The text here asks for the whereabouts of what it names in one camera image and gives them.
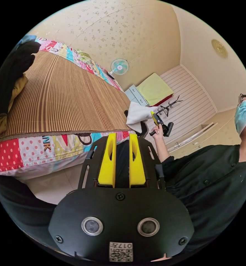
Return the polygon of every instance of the screw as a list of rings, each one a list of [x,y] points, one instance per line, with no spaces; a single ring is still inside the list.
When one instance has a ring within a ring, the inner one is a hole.
[[[180,246],[183,246],[183,245],[185,245],[186,243],[187,243],[187,238],[186,238],[186,237],[181,238],[181,239],[179,240],[179,242],[178,242],[178,244],[179,244]]]
[[[63,243],[63,239],[60,236],[55,236],[54,238],[58,243]]]
[[[116,194],[115,198],[117,200],[120,200],[121,201],[121,200],[124,200],[125,199],[125,195],[124,195],[124,193],[119,192],[119,193]]]

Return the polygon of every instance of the bamboo mat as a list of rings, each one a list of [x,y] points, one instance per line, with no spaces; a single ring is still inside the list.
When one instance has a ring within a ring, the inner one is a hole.
[[[39,51],[26,72],[0,141],[91,132],[128,131],[127,96],[63,57]]]

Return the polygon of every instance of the qr code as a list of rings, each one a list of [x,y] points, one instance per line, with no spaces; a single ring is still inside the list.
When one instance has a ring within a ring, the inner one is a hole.
[[[132,262],[133,261],[132,243],[110,242],[109,261]]]

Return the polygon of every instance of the nightstand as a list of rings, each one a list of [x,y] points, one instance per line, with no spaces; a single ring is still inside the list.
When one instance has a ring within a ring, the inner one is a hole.
[[[148,102],[142,97],[135,85],[129,87],[125,91],[125,94],[131,102],[139,103],[141,106],[149,106]]]

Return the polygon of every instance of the blue surgical mask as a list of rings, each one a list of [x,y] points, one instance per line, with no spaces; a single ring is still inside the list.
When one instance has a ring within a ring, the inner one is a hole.
[[[246,127],[246,100],[236,109],[235,125],[237,133],[240,135]]]

